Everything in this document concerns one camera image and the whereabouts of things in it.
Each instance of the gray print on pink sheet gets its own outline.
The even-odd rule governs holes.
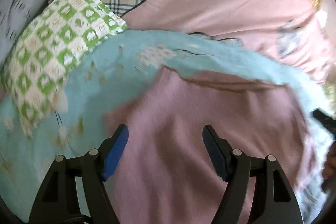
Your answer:
[[[279,37],[276,41],[280,58],[285,58],[295,52],[302,41],[303,30],[301,27],[294,27],[293,20],[288,21],[279,28]]]

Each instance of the green fabric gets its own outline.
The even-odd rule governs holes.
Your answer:
[[[55,95],[82,58],[126,29],[100,0],[54,0],[28,25],[1,77],[25,133],[54,110]]]

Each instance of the human hand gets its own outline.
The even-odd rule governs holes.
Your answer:
[[[336,142],[334,142],[327,154],[327,160],[324,163],[322,177],[327,180],[333,175],[336,175]]]

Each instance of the light blue cloth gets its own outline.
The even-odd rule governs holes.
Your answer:
[[[307,115],[328,105],[322,88],[307,74],[242,47],[175,32],[126,31],[104,42],[70,74],[66,86],[68,113],[60,113],[63,126],[68,129],[65,143],[60,142],[55,114],[33,130],[29,138],[21,130],[10,99],[6,97],[1,103],[0,152],[6,164],[0,158],[0,195],[13,213],[27,221],[40,183],[55,156],[80,156],[98,147],[106,138],[102,114],[145,92],[158,71],[150,64],[158,67],[164,62],[184,77],[206,69],[246,79],[288,83]],[[13,119],[14,130],[5,125],[8,117]],[[82,133],[78,126],[81,120]],[[322,162],[331,136],[312,118],[308,122],[318,146],[318,160]],[[110,181],[106,184],[107,191],[113,190]],[[320,200],[323,196],[319,182],[311,187],[316,190],[316,200]],[[309,193],[302,191],[297,195],[302,214],[308,219],[311,206],[316,205]],[[80,187],[79,199],[85,213],[83,198]]]

